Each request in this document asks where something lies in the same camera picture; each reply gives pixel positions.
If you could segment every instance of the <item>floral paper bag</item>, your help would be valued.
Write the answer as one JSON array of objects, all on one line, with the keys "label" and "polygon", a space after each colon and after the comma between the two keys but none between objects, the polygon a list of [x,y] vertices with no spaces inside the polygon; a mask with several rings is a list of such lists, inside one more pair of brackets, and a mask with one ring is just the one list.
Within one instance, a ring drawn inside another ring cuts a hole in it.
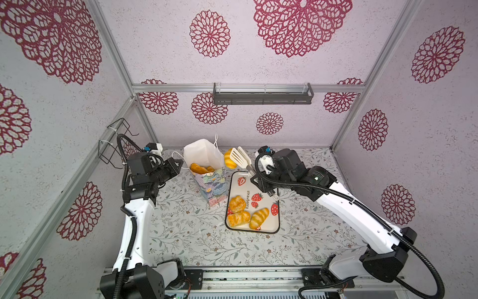
[{"label": "floral paper bag", "polygon": [[214,172],[204,175],[190,170],[201,190],[201,194],[211,207],[228,198],[224,155],[217,148],[217,144],[215,146],[209,140],[201,139],[186,145],[184,147],[184,161],[188,167],[192,163],[197,163],[200,166],[211,166],[215,169]]}]

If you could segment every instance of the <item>floral tablecloth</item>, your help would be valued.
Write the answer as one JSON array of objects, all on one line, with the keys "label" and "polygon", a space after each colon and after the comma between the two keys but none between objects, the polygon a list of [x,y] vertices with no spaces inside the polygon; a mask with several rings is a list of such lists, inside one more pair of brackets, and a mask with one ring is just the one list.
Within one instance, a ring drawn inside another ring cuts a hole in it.
[{"label": "floral tablecloth", "polygon": [[[163,157],[173,151],[165,150]],[[246,151],[253,156],[253,150]],[[329,149],[295,151],[306,167],[322,166],[342,182]],[[228,169],[228,180],[238,170]],[[183,169],[156,199],[149,242],[154,261],[179,257],[185,266],[320,265],[331,254],[366,245],[334,213],[291,190],[280,189],[281,228],[276,234],[227,229],[226,204],[209,207],[192,175]]]}]

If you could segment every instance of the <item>croissant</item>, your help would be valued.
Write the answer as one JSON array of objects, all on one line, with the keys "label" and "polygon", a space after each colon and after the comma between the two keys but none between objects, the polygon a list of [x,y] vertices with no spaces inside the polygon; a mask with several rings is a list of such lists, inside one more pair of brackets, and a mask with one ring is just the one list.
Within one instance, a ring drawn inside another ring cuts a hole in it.
[{"label": "croissant", "polygon": [[266,221],[267,216],[269,216],[268,208],[260,209],[259,211],[255,212],[252,215],[252,218],[249,223],[249,227],[255,230],[256,228],[261,226],[261,224],[263,224],[264,221]]},{"label": "croissant", "polygon": [[229,226],[234,227],[246,224],[250,221],[250,214],[247,211],[228,215]]},{"label": "croissant", "polygon": [[241,196],[237,195],[229,201],[229,209],[233,213],[244,211],[246,209],[246,201],[243,200]]}]

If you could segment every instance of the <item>pastry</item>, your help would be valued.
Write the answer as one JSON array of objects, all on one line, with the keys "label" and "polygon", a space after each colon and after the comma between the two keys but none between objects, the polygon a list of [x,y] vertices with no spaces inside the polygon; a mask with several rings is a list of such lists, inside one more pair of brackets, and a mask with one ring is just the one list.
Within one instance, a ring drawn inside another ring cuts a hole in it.
[{"label": "pastry", "polygon": [[231,151],[232,151],[232,149],[228,150],[224,154],[224,164],[226,164],[226,166],[230,169],[235,169],[238,165],[236,163],[234,163],[234,161],[231,160],[231,158],[230,158]]},{"label": "pastry", "polygon": [[246,201],[243,200],[241,196],[237,195],[229,201],[229,209],[233,213],[244,211],[246,209]]},{"label": "pastry", "polygon": [[250,214],[247,211],[234,213],[228,215],[228,222],[230,227],[246,224],[250,221]]},{"label": "pastry", "polygon": [[202,167],[202,166],[199,166],[199,165],[196,164],[196,163],[192,163],[190,169],[191,169],[192,172],[195,172],[195,173],[197,173],[197,174],[199,174],[199,175],[203,175],[203,174],[206,174],[206,173],[209,172],[207,169],[205,169],[205,168]]},{"label": "pastry", "polygon": [[250,219],[249,227],[253,230],[261,226],[261,224],[266,221],[267,216],[269,215],[269,209],[264,208],[260,209],[259,211],[255,212]]}]

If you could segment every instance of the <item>red floral pattern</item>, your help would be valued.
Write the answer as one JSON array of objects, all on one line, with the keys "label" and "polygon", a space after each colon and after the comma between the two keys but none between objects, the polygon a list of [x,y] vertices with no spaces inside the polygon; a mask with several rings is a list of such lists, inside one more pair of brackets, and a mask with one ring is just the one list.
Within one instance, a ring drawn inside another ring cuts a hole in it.
[{"label": "red floral pattern", "polygon": [[217,57],[229,46],[228,23],[214,11],[202,11],[189,26],[191,42],[199,53],[206,57]]},{"label": "red floral pattern", "polygon": [[32,131],[31,122],[22,99],[0,84],[0,155],[23,146]]},{"label": "red floral pattern", "polygon": [[15,299],[38,299],[43,294],[43,287],[46,282],[46,267],[43,265],[43,259],[36,261],[36,266],[30,270],[27,279],[17,292]]},{"label": "red floral pattern", "polygon": [[124,154],[126,155],[126,158],[128,158],[132,154],[139,153],[138,149],[128,142],[125,142],[123,144],[123,151],[124,151]]},{"label": "red floral pattern", "polygon": [[81,0],[0,0],[1,28],[26,58],[65,83],[83,84],[99,72],[101,42]]},{"label": "red floral pattern", "polygon": [[[357,78],[347,78],[337,84],[363,84],[363,81]],[[356,96],[355,92],[329,92],[324,98],[324,107],[333,113],[347,111]]]},{"label": "red floral pattern", "polygon": [[[166,84],[160,80],[148,79],[142,84]],[[146,92],[139,94],[146,108],[157,114],[173,113],[178,107],[178,97],[175,92]]]},{"label": "red floral pattern", "polygon": [[382,193],[381,201],[385,215],[396,224],[407,224],[415,216],[415,201],[403,186],[388,186]]},{"label": "red floral pattern", "polygon": [[6,255],[0,257],[0,279],[7,272],[10,265],[17,258],[18,252],[9,252]]},{"label": "red floral pattern", "polygon": [[102,201],[98,187],[92,182],[87,182],[56,232],[63,239],[70,241],[86,237],[98,223],[103,208]]},{"label": "red floral pattern", "polygon": [[352,0],[254,0],[258,35],[276,54],[304,56],[330,41]]},{"label": "red floral pattern", "polygon": [[272,135],[282,129],[284,119],[277,113],[268,112],[261,115],[256,122],[257,131],[264,135]]},{"label": "red floral pattern", "polygon": [[463,52],[463,32],[442,28],[425,39],[412,61],[412,76],[420,83],[437,81],[452,70]]},{"label": "red floral pattern", "polygon": [[228,114],[228,106],[215,105],[210,92],[198,94],[193,99],[191,110],[199,121],[208,124],[221,122]]},{"label": "red floral pattern", "polygon": [[385,114],[378,109],[372,109],[363,116],[358,126],[358,140],[366,150],[376,150],[385,141],[387,130],[388,124]]}]

